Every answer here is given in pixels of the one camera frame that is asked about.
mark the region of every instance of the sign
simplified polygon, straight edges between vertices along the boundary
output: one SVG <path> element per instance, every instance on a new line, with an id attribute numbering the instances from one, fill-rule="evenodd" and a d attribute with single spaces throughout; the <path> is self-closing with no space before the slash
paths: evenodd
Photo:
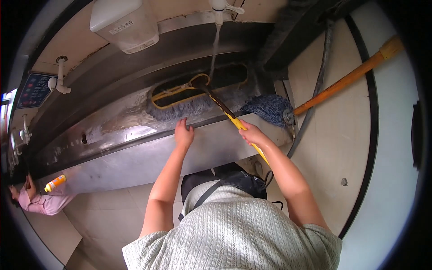
<path id="1" fill-rule="evenodd" d="M 31 73 L 18 99 L 17 109 L 39 107 L 50 93 L 48 80 L 56 75 Z"/>
<path id="2" fill-rule="evenodd" d="M 126 28 L 128 28 L 129 26 L 132 26 L 132 25 L 133 25 L 133 21 L 132 21 L 132 20 L 129 20 L 129 21 L 125 22 L 125 23 L 120 24 L 120 25 L 117 26 L 116 28 L 111 29 L 111 30 L 108 31 L 108 32 L 110 32 L 111 35 L 115 35 L 115 34 L 117 34 L 118 32 L 121 32 L 121 31 L 123 31 L 124 29 L 126 29 Z"/>

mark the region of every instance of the running water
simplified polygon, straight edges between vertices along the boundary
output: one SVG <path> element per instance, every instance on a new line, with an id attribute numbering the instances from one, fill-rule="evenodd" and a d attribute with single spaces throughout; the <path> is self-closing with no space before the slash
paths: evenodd
<path id="1" fill-rule="evenodd" d="M 220 32 L 220 27 L 222 25 L 217 25 L 216 24 L 216 37 L 215 37 L 215 41 L 213 42 L 213 58 L 212 58 L 212 64 L 210 66 L 210 81 L 213 79 L 213 72 L 215 71 L 215 60 L 216 60 L 216 54 L 217 54 L 217 49 L 219 47 L 219 32 Z"/>

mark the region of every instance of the white knit shirt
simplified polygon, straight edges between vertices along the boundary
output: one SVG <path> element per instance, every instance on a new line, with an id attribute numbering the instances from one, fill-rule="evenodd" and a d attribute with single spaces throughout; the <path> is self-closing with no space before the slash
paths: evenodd
<path id="1" fill-rule="evenodd" d="M 337 268 L 337 236 L 314 224 L 298 227 L 276 205 L 235 187 L 219 187 L 189 212 L 215 182 L 191 190 L 178 227 L 123 248 L 129 270 Z"/>

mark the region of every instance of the detergent bottle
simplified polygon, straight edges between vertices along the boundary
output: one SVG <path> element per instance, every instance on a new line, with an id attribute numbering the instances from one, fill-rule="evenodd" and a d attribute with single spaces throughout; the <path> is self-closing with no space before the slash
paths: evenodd
<path id="1" fill-rule="evenodd" d="M 56 187 L 58 187 L 64 182 L 66 182 L 66 176 L 60 175 L 59 177 L 47 184 L 47 186 L 45 187 L 45 192 L 53 191 Z"/>

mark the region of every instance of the blue sign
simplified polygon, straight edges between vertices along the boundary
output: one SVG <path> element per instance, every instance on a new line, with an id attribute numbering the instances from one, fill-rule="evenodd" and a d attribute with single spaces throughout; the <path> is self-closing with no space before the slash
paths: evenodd
<path id="1" fill-rule="evenodd" d="M 50 93 L 48 80 L 56 75 L 31 73 L 18 99 L 17 109 L 39 107 Z"/>

